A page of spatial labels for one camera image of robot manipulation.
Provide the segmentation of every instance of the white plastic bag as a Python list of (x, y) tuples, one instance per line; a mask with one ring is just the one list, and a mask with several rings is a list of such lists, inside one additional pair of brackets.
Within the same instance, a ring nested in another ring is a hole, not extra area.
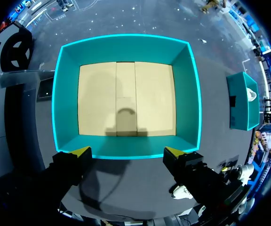
[(252, 91), (250, 88), (247, 88), (247, 98), (249, 102), (252, 102), (253, 100), (255, 100), (257, 97), (257, 94)]

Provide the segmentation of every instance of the dark gray mat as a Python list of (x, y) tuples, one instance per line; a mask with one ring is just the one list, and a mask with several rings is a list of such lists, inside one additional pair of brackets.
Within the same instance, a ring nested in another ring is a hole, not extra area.
[[(238, 159), (244, 164), (251, 131), (230, 129), (226, 76), (230, 69), (196, 58), (202, 98), (202, 134), (199, 153), (217, 172), (220, 164)], [(47, 167), (56, 153), (51, 124), (51, 101), (36, 104), (37, 133)], [(63, 199), (67, 209), (92, 218), (130, 220), (161, 218), (187, 210), (194, 200), (174, 200), (168, 193), (174, 179), (162, 159), (96, 160), (79, 187)]]

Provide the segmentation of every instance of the teal box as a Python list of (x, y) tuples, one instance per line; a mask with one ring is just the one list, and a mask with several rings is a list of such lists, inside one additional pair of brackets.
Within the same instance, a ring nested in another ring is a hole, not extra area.
[[(251, 130), (259, 125), (260, 103), (257, 83), (245, 72), (227, 77), (230, 95), (230, 128)], [(248, 101), (247, 88), (257, 94), (252, 102)]]
[[(79, 135), (77, 99), (80, 66), (135, 61), (172, 65), (176, 136)], [(198, 72), (189, 43), (156, 35), (116, 34), (62, 46), (54, 76), (52, 123), (58, 152), (91, 146), (94, 158), (146, 159), (162, 157), (165, 146), (185, 152), (197, 151), (201, 135), (201, 96)]]

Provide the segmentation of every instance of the open teal container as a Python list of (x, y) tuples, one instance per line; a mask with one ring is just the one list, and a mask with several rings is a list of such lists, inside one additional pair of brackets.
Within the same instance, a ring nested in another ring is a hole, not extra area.
[[(79, 135), (77, 99), (80, 66), (135, 61), (172, 65), (176, 136)], [(54, 76), (52, 123), (58, 152), (91, 146), (94, 158), (146, 159), (162, 157), (165, 146), (185, 152), (197, 151), (201, 135), (201, 96), (197, 68), (189, 43), (156, 35), (116, 34), (62, 46)]]
[[(231, 106), (230, 128), (251, 130), (260, 122), (260, 103), (257, 83), (245, 72), (227, 77), (230, 98), (234, 97), (235, 106)], [(247, 88), (257, 94), (252, 102), (248, 101)]]

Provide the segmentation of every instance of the person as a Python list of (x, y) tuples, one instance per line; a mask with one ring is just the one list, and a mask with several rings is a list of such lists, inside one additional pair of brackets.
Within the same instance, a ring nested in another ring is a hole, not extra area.
[(68, 3), (68, 0), (57, 0), (58, 5), (61, 7), (61, 10), (63, 12), (66, 12), (69, 10), (69, 7), (73, 6), (73, 3)]
[(208, 13), (209, 8), (216, 7), (219, 5), (222, 5), (222, 7), (225, 8), (226, 7), (226, 0), (221, 0), (221, 1), (220, 0), (208, 0), (207, 4), (205, 6), (203, 6), (200, 10), (203, 13)]

